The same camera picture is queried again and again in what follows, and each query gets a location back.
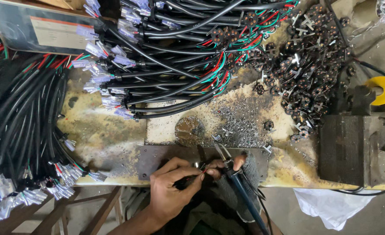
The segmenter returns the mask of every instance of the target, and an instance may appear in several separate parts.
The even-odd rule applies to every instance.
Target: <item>finger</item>
[[[201,189],[201,183],[203,182],[204,174],[200,174],[194,179],[194,182],[184,190],[181,194],[187,199],[187,203],[190,202],[191,198]]]
[[[211,161],[210,164],[206,165],[206,168],[224,168],[223,161],[220,159],[216,159]]]
[[[177,157],[173,157],[169,162],[167,162],[163,167],[156,170],[153,174],[158,176],[164,173],[167,173],[169,171],[175,170],[178,167],[181,166],[189,166],[190,163],[187,160],[183,160]]]
[[[238,171],[239,168],[245,163],[247,155],[239,155],[233,158],[233,170]]]
[[[211,175],[211,177],[213,177],[214,180],[218,180],[221,177],[221,173],[220,173],[220,171],[218,169],[209,168],[206,171],[206,173]]]
[[[195,167],[182,166],[178,169],[162,174],[159,177],[161,177],[164,182],[172,186],[177,180],[180,180],[186,176],[199,174],[201,174],[201,171]]]

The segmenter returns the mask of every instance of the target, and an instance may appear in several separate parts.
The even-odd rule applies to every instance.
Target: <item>hand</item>
[[[184,190],[173,186],[175,181],[185,176],[196,175],[194,182]],[[172,158],[162,168],[150,176],[150,204],[148,210],[159,218],[162,226],[177,216],[193,195],[201,189],[204,174],[190,163],[177,157]]]
[[[233,158],[233,170],[238,171],[245,163],[247,155],[239,155]],[[221,173],[218,168],[224,168],[224,163],[221,159],[213,160],[206,166],[206,173],[211,175],[213,179],[218,180],[221,177]]]

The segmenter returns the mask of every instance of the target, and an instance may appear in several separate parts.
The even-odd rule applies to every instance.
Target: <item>white plastic bag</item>
[[[367,190],[370,194],[378,191]],[[301,211],[319,216],[327,229],[340,231],[347,219],[363,209],[374,196],[348,195],[332,190],[294,189]]]

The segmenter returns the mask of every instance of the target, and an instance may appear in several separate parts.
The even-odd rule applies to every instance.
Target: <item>workbench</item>
[[[277,33],[265,43],[277,45],[287,40],[282,24]],[[228,87],[228,92],[211,101],[188,111],[151,120],[123,120],[101,107],[101,94],[89,94],[83,90],[90,73],[72,69],[65,102],[62,108],[64,118],[58,121],[58,127],[69,134],[69,139],[76,141],[74,155],[84,161],[93,170],[101,170],[108,175],[104,183],[83,177],[77,186],[125,185],[148,186],[148,180],[140,180],[137,165],[140,147],[149,145],[177,145],[174,127],[177,121],[186,116],[198,117],[205,126],[203,145],[212,146],[213,135],[221,132],[226,125],[226,114],[244,126],[237,129],[237,138],[249,133],[256,135],[252,141],[227,143],[233,148],[260,148],[272,145],[268,163],[263,164],[267,175],[260,183],[265,187],[300,187],[312,189],[355,189],[357,186],[340,184],[319,179],[316,171],[317,137],[291,144],[289,137],[297,132],[291,116],[286,115],[280,106],[281,98],[269,92],[258,95],[253,91],[256,81],[261,81],[261,73],[241,68]],[[263,124],[274,122],[273,133],[263,131]],[[385,189],[385,185],[375,186],[375,190]]]

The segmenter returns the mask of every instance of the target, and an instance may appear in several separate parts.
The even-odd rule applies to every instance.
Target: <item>yellow ring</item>
[[[383,104],[385,104],[385,77],[384,76],[373,77],[373,78],[369,79],[365,83],[365,85],[368,86],[369,88],[373,88],[373,87],[383,88],[383,93],[381,95],[378,95],[376,97],[376,99],[374,100],[374,102],[371,103],[371,105],[383,105]]]

